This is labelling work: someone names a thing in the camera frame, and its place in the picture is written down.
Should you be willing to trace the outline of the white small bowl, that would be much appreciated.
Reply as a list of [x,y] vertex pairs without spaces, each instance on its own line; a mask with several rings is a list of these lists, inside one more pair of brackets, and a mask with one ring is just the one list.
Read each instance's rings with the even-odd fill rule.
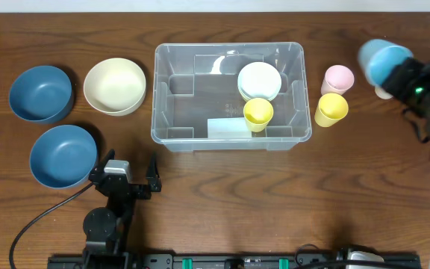
[[264,62],[250,63],[241,69],[237,77],[237,87],[245,101],[262,98],[274,100],[282,85],[278,70]]

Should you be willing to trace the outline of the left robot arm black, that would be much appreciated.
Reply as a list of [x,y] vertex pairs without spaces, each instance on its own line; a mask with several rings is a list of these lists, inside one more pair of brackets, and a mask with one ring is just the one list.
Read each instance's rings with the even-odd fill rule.
[[107,197],[107,204],[84,218],[83,269],[140,267],[138,255],[126,250],[135,204],[149,200],[162,188],[155,155],[150,158],[145,185],[133,183],[130,164],[114,157],[115,151],[110,150],[89,174],[95,189]]

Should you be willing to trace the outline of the light blue cup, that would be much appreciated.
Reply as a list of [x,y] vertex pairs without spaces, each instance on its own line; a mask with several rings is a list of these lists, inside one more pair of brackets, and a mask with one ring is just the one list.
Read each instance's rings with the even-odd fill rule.
[[369,84],[380,87],[397,65],[413,56],[412,51],[404,46],[374,39],[361,46],[358,51],[358,63]]

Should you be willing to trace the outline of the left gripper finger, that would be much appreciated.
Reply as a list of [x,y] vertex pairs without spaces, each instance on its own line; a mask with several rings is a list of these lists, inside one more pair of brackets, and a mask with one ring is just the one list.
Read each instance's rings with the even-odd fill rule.
[[162,183],[158,172],[156,154],[152,154],[148,169],[146,171],[146,180],[151,192],[161,192]]
[[110,149],[107,155],[90,171],[89,180],[91,182],[103,182],[107,176],[104,168],[106,167],[109,160],[113,160],[115,157],[115,150]]

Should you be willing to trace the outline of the cream white cup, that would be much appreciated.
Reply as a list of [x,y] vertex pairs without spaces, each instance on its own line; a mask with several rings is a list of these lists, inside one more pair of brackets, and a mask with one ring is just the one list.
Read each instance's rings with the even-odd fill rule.
[[393,96],[391,94],[389,94],[388,92],[386,92],[381,87],[375,87],[375,94],[380,99],[392,99],[393,98]]

